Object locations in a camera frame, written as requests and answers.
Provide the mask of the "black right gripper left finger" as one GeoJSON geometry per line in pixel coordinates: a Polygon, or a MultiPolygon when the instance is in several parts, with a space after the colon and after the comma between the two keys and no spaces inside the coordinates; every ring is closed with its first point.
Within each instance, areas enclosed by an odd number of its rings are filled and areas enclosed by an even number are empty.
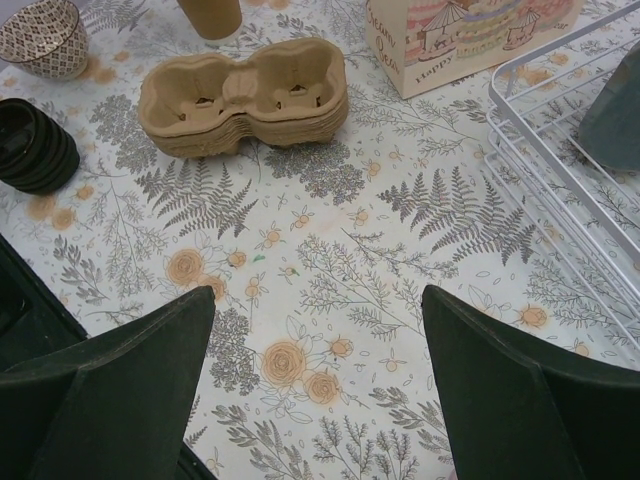
{"type": "Polygon", "coordinates": [[[4,479],[210,479],[184,433],[215,315],[197,287],[1,374],[4,479]]]}

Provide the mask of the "printed kraft paper bag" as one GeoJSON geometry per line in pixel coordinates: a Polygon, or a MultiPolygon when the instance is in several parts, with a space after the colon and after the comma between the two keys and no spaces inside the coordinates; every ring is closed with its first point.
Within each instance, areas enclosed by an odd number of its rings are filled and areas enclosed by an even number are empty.
{"type": "Polygon", "coordinates": [[[580,0],[368,0],[365,37],[403,99],[568,33],[580,0]]]}

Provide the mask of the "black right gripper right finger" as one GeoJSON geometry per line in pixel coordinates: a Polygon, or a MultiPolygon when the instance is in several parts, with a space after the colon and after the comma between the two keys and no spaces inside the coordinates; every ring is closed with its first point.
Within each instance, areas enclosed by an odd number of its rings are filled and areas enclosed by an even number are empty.
{"type": "Polygon", "coordinates": [[[458,478],[638,478],[637,371],[557,347],[435,285],[422,312],[458,478]]]}

